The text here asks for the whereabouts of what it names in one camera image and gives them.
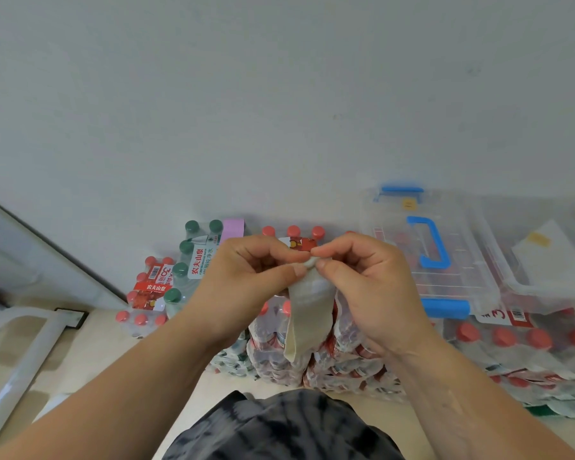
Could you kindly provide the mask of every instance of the person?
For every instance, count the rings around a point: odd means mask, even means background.
[[[433,331],[400,250],[346,234],[311,251],[368,343],[398,375],[440,459],[575,459],[575,451]],[[251,236],[226,241],[192,299],[65,402],[0,449],[3,459],[150,459],[211,358],[266,300],[306,274],[307,252]],[[231,394],[165,459],[401,459],[351,407],[310,389]]]

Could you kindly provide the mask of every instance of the yellow sticker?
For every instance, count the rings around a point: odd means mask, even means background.
[[[415,211],[418,208],[418,201],[412,197],[403,198],[403,210]]]
[[[540,232],[530,232],[528,237],[526,237],[526,240],[532,243],[536,243],[541,247],[549,247],[549,244],[552,243],[552,240],[549,237],[541,234]]]

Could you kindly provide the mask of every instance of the fingernail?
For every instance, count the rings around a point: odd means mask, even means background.
[[[294,268],[296,277],[304,278],[307,275],[307,267],[302,263],[292,263],[292,268]]]

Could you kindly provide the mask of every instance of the black and gray clothing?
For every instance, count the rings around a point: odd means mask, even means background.
[[[351,406],[298,389],[266,400],[235,391],[181,433],[163,460],[401,460],[398,446]]]

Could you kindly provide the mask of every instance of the beige sock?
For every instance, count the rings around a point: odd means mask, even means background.
[[[307,275],[288,289],[292,305],[284,355],[291,362],[316,350],[332,330],[336,289],[318,273],[315,268],[318,259],[307,261]]]

